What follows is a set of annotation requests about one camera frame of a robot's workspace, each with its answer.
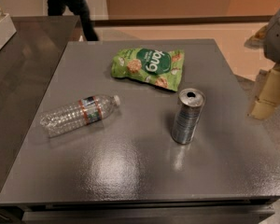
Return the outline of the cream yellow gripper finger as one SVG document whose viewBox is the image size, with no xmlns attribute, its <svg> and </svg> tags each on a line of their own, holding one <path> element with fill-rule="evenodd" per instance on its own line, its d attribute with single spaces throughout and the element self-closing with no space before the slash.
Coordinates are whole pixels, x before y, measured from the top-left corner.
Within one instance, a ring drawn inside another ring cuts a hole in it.
<svg viewBox="0 0 280 224">
<path fill-rule="evenodd" d="M 280 106 L 280 63 L 269 71 L 260 70 L 251 92 L 248 116 L 264 120 Z"/>
</svg>

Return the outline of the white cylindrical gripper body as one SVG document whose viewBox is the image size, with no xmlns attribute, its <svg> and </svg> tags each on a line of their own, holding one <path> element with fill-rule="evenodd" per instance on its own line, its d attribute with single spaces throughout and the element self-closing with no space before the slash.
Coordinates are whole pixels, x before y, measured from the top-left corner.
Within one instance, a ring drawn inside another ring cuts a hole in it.
<svg viewBox="0 0 280 224">
<path fill-rule="evenodd" d="M 268 23 L 263 50 L 267 59 L 280 63 L 280 9 Z"/>
</svg>

